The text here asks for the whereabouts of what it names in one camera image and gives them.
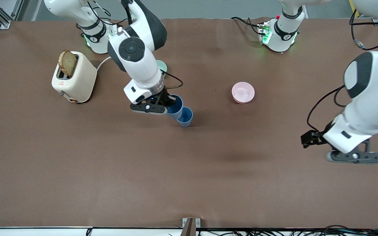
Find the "gray floor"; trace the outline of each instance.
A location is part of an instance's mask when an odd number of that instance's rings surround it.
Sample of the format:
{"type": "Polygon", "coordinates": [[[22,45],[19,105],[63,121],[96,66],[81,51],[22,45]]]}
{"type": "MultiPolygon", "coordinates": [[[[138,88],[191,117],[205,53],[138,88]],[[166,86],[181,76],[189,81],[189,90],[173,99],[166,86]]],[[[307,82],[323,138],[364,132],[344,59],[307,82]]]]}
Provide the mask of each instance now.
{"type": "MultiPolygon", "coordinates": [[[[282,6],[277,0],[142,0],[160,19],[164,18],[206,18],[227,19],[275,17],[282,6]]],[[[108,9],[111,19],[124,19],[126,13],[118,0],[103,0],[98,3],[108,9]]],[[[69,20],[51,14],[43,0],[28,0],[21,10],[20,19],[26,21],[69,20]]],[[[348,0],[332,0],[320,6],[307,6],[310,18],[349,18],[352,14],[348,0]]]]}

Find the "tabletop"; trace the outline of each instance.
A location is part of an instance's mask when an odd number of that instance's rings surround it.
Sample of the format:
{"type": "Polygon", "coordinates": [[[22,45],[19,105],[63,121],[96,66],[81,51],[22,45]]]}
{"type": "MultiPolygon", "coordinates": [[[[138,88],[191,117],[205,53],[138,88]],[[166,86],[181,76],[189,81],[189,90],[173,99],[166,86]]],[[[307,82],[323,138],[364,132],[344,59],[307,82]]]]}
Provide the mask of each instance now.
{"type": "MultiPolygon", "coordinates": [[[[107,57],[74,22],[1,31],[0,226],[174,227],[198,217],[203,227],[378,228],[378,165],[329,163],[330,146],[300,142],[312,106],[363,53],[348,19],[304,20],[285,53],[234,20],[163,22],[167,42],[154,55],[184,81],[170,93],[193,110],[188,128],[132,112],[130,78],[113,61],[88,103],[58,96],[51,78],[63,49],[95,66],[107,57]],[[231,97],[240,81],[255,88],[248,104],[231,97]]],[[[357,27],[356,37],[377,45],[378,26],[357,27]]],[[[339,112],[328,98],[311,122],[323,128],[339,112]]],[[[378,134],[371,141],[378,152],[378,134]]]]}

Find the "toast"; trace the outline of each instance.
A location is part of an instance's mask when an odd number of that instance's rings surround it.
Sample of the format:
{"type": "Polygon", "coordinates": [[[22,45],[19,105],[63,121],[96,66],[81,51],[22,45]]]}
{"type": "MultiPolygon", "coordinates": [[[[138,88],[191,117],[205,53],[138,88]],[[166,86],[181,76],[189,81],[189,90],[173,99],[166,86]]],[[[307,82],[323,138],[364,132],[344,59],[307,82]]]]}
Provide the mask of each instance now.
{"type": "Polygon", "coordinates": [[[58,59],[59,68],[68,77],[72,77],[74,73],[75,66],[77,65],[77,58],[69,50],[64,50],[59,55],[58,59]]]}

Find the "yellow tape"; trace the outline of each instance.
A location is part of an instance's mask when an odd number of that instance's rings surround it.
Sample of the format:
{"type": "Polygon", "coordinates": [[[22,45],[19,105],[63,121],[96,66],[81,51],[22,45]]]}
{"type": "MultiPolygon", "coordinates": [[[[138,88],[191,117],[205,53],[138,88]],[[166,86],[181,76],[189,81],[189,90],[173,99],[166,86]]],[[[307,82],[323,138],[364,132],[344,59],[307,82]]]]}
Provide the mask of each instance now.
{"type": "MultiPolygon", "coordinates": [[[[352,0],[349,0],[349,4],[351,5],[352,12],[354,12],[355,11],[355,7],[354,7],[354,3],[352,3],[352,0]]],[[[358,16],[360,16],[360,14],[357,11],[355,13],[355,17],[358,17],[358,16]]]]}

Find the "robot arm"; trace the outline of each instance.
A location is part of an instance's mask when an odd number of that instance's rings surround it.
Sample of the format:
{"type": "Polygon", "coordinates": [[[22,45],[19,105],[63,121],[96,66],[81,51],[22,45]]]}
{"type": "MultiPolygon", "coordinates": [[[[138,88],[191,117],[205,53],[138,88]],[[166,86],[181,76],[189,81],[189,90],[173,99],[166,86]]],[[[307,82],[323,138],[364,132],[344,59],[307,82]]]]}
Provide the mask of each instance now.
{"type": "Polygon", "coordinates": [[[278,0],[282,4],[282,15],[260,26],[259,41],[269,49],[284,52],[294,43],[298,28],[305,14],[303,5],[319,5],[331,0],[278,0]]]}
{"type": "MultiPolygon", "coordinates": [[[[378,1],[353,2],[359,12],[378,19],[378,1]]],[[[303,147],[329,143],[333,151],[327,154],[327,160],[331,162],[378,163],[378,153],[369,151],[369,138],[378,133],[378,52],[355,58],[345,70],[344,85],[351,103],[322,133],[305,133],[303,147]],[[361,143],[366,146],[364,151],[358,148],[361,143]]]]}
{"type": "Polygon", "coordinates": [[[75,20],[95,53],[107,53],[108,36],[117,33],[117,27],[99,20],[86,1],[45,0],[45,5],[52,14],[75,20]]]}
{"type": "Polygon", "coordinates": [[[131,78],[123,90],[133,111],[166,114],[167,107],[176,99],[167,93],[153,51],[165,44],[167,31],[139,0],[122,0],[121,3],[136,17],[135,22],[109,39],[108,44],[112,60],[131,78]]]}

